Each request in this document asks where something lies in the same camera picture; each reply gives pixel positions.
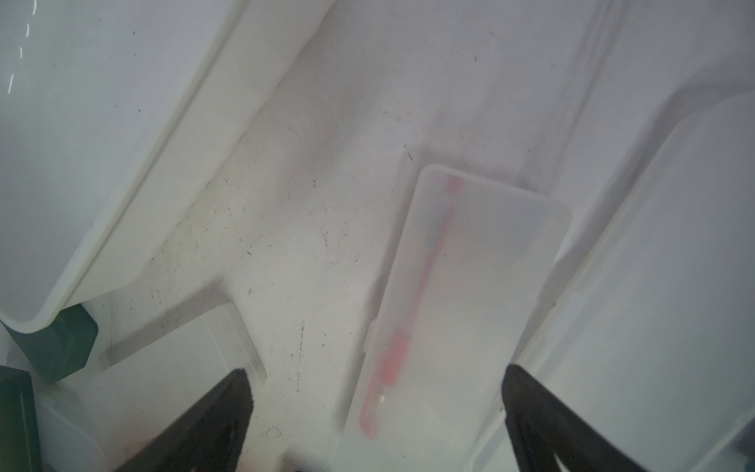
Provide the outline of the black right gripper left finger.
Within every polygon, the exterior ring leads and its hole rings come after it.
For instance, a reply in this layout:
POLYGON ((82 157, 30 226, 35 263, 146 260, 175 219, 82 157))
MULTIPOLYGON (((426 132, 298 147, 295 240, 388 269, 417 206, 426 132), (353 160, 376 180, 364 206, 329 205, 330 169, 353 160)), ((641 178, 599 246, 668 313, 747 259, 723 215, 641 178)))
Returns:
POLYGON ((248 375, 235 369, 119 469, 234 471, 253 411, 248 375))

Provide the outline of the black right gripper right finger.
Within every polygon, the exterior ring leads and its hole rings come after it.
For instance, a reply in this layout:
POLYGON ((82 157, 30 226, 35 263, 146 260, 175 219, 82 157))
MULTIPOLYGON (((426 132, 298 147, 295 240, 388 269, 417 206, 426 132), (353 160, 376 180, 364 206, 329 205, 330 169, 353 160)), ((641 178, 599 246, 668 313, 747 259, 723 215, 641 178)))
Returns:
POLYGON ((641 471, 519 365, 506 368, 505 426, 521 471, 641 471))

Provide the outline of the clear pencil case pink pen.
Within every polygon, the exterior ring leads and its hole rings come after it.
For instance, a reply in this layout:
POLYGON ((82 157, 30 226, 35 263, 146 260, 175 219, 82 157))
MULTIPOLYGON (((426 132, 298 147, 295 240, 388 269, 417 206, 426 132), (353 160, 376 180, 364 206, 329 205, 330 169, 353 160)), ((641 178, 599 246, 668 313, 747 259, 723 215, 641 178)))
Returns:
POLYGON ((334 470, 465 468, 570 222, 553 198, 421 171, 334 470))

